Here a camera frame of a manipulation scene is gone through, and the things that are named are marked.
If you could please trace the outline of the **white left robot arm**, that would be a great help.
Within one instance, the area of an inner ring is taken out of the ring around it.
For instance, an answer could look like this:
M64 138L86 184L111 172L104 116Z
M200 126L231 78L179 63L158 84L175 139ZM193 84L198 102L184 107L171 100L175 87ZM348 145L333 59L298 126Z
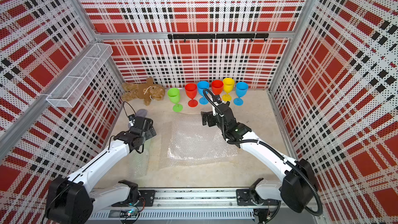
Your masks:
M121 159L144 152L145 142L155 137L153 120L132 115L127 131L111 138L109 145L90 162L67 177L57 177L49 186L44 218L58 224L84 224L92 213L116 203L146 202L138 185L120 180L112 187L95 191L94 186Z

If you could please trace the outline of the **bright green glass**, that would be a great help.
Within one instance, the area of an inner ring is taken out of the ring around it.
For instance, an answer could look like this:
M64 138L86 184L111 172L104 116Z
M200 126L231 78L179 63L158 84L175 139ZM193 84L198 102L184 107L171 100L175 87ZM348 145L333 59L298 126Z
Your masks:
M183 110L183 106L180 104L180 91L178 88L171 88L167 91L169 100L174 104L173 111L179 113Z

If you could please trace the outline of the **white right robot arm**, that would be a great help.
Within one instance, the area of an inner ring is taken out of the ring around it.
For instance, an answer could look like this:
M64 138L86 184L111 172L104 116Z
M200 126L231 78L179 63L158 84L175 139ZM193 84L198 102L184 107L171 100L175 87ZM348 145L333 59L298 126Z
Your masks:
M277 176L277 200L297 213L306 210L314 216L323 214L318 182L308 161L298 161L273 148L250 127L237 122L229 104L221 103L210 112L201 112L201 118L202 125L217 126L227 144L252 154Z

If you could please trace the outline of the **light blue glass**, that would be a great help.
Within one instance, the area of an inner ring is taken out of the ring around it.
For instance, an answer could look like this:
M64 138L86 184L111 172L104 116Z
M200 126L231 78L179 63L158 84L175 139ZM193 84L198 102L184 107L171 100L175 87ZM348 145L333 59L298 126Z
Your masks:
M236 95L237 98L234 99L233 103L237 106L242 106L244 101L242 99L242 97L244 97L246 95L248 91L248 84L245 82L239 82L236 84Z

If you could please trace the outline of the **red wine glass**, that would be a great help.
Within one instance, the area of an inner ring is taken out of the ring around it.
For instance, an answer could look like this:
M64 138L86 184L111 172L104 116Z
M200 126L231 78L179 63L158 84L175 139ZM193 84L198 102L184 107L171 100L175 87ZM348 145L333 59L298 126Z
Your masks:
M224 83L221 80L215 80L211 83L211 90L214 95L221 95L223 92Z

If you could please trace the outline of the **blue wine glass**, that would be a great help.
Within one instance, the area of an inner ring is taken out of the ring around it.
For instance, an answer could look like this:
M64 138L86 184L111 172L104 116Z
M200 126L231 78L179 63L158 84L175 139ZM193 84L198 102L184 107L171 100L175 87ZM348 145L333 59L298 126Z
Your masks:
M208 89L209 88L209 82L206 81L200 81L197 84L197 88L198 88L198 93L201 95L201 98L199 100L199 103L202 105L206 105L208 104L208 100L206 99L206 97L204 96L204 89Z

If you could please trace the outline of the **pink red glass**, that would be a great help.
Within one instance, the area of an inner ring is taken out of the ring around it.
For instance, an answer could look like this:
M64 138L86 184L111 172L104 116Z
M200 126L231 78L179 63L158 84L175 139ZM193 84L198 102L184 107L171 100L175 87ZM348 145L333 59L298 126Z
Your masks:
M188 102L189 107L197 107L198 101L195 99L198 93L197 85L194 83L189 83L185 86L185 92L188 98L190 99Z

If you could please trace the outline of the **yellow glass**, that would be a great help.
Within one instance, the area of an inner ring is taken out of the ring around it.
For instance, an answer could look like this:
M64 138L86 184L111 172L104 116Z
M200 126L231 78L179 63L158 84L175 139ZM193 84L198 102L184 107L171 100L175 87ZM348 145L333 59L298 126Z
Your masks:
M235 80L232 78L225 78L223 80L223 90L226 93L225 95L222 96L223 101L225 102L231 101L232 97L230 96L230 93L232 92L234 85L235 85Z

